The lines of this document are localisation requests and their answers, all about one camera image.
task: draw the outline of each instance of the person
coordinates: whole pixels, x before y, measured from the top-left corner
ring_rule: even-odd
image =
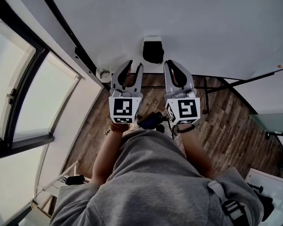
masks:
[[[51,225],[233,225],[210,182],[246,205],[249,225],[258,225],[258,197],[235,168],[214,173],[194,128],[179,126],[185,156],[161,132],[141,129],[123,136],[125,129],[112,123],[90,183],[60,188]]]

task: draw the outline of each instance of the bracelet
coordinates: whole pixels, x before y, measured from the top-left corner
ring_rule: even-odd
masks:
[[[114,131],[114,132],[125,132],[129,129],[129,125],[128,124],[116,124],[116,123],[111,123],[108,130],[104,133],[105,135],[108,135],[108,133],[110,131]]]
[[[177,132],[178,133],[185,133],[185,132],[188,132],[188,131],[194,130],[194,129],[195,129],[195,126],[192,124],[191,127],[187,128],[187,129],[179,130],[179,128],[178,128]]]

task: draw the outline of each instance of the wooden floor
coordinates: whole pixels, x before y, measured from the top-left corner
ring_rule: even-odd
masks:
[[[195,86],[203,86],[203,78],[194,76]],[[221,86],[216,78],[207,78],[208,86]],[[144,75],[143,85],[164,85],[163,75]],[[139,115],[164,112],[165,89],[143,89],[144,99]],[[201,111],[205,108],[204,90],[197,90]],[[65,168],[79,160],[78,173],[90,178],[92,167],[108,129],[109,92],[103,90],[91,110],[66,162]],[[199,139],[213,161],[216,172],[234,166],[245,177],[249,169],[279,175],[277,163],[282,156],[276,137],[265,140],[263,130],[249,117],[250,110],[230,90],[209,94],[210,112],[201,115],[196,130]]]

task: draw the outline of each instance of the wrist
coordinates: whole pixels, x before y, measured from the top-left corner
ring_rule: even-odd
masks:
[[[184,125],[183,127],[178,127],[177,132],[178,133],[186,133],[189,131],[192,131],[195,129],[195,125],[189,124],[189,125]]]
[[[123,134],[123,131],[110,131],[109,134],[111,135],[119,135],[119,134]]]
[[[189,124],[189,125],[178,125],[178,128],[179,128],[179,130],[184,130],[184,129],[187,129],[187,128],[191,127],[191,126],[192,126],[192,124]]]
[[[115,124],[112,122],[108,130],[105,132],[105,135],[108,135],[108,133],[111,131],[123,134],[123,132],[127,131],[128,129],[129,124]]]

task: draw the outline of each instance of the black device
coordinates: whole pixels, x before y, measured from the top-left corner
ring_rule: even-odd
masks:
[[[137,124],[143,129],[153,130],[163,121],[166,121],[166,117],[162,116],[161,112],[151,112]]]
[[[144,41],[142,51],[144,60],[154,64],[161,64],[164,62],[164,53],[161,41]]]
[[[162,124],[159,124],[157,127],[156,127],[156,131],[159,131],[161,133],[165,133],[165,127],[162,125]]]

